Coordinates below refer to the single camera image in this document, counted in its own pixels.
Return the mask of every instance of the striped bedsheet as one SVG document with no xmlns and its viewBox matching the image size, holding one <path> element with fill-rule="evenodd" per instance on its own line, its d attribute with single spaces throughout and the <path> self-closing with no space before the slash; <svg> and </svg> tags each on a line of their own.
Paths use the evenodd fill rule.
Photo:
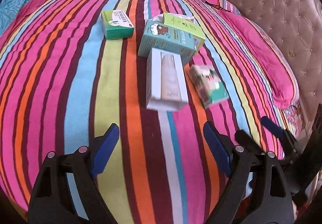
<svg viewBox="0 0 322 224">
<path fill-rule="evenodd" d="M 132 38 L 104 39 L 100 12 L 110 9 L 127 12 L 136 27 Z M 213 65 L 228 100 L 205 110 L 186 76 L 189 105 L 178 112 L 144 108 L 146 59 L 136 53 L 145 21 L 163 12 L 196 18 L 207 39 L 185 72 L 192 64 Z M 199 224 L 209 216 L 226 180 L 202 135 L 207 120 L 234 143 L 244 129 L 280 158 L 281 145 L 260 117 L 288 126 L 257 60 L 200 0 L 46 0 L 0 48 L 0 95 L 0 185 L 24 209 L 49 151 L 73 153 L 111 123 L 120 126 L 120 141 L 98 176 L 120 224 Z M 86 217 L 68 179 L 77 212 Z"/>
</svg>

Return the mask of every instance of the white box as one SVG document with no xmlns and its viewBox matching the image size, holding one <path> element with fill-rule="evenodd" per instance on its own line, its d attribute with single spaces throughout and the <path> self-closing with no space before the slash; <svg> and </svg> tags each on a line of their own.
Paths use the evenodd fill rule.
<svg viewBox="0 0 322 224">
<path fill-rule="evenodd" d="M 178 111 L 186 104 L 188 93 L 180 55 L 152 48 L 147 61 L 147 109 Z"/>
</svg>

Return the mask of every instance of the white stripe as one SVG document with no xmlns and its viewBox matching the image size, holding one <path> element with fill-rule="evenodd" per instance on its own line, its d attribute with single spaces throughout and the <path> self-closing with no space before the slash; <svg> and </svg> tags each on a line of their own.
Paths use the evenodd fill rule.
<svg viewBox="0 0 322 224">
<path fill-rule="evenodd" d="M 171 194 L 173 223 L 183 224 L 180 183 L 174 158 L 169 120 L 166 112 L 158 112 L 158 116 L 165 156 L 165 166 Z"/>
<path fill-rule="evenodd" d="M 144 20 L 145 22 L 149 19 L 149 7 L 148 7 L 149 0 L 144 0 Z"/>
</svg>

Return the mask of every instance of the pink pillow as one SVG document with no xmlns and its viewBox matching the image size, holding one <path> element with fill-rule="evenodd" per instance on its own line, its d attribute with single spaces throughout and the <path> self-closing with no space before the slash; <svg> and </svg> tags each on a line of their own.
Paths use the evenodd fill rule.
<svg viewBox="0 0 322 224">
<path fill-rule="evenodd" d="M 265 72 L 274 105 L 287 109 L 297 102 L 299 88 L 295 75 L 277 46 L 268 44 L 250 20 L 230 12 L 218 11 L 218 14 L 234 29 Z"/>
<path fill-rule="evenodd" d="M 241 15 L 239 10 L 227 0 L 202 0 L 204 3 L 211 5 L 217 10 L 229 11 L 237 15 Z"/>
</svg>

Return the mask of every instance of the tufted headboard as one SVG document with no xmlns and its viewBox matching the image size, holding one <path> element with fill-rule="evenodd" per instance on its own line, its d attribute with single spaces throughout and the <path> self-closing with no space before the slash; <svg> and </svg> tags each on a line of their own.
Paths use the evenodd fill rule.
<svg viewBox="0 0 322 224">
<path fill-rule="evenodd" d="M 306 130 L 322 103 L 322 14 L 319 0 L 228 0 L 257 23 L 291 66 Z"/>
</svg>

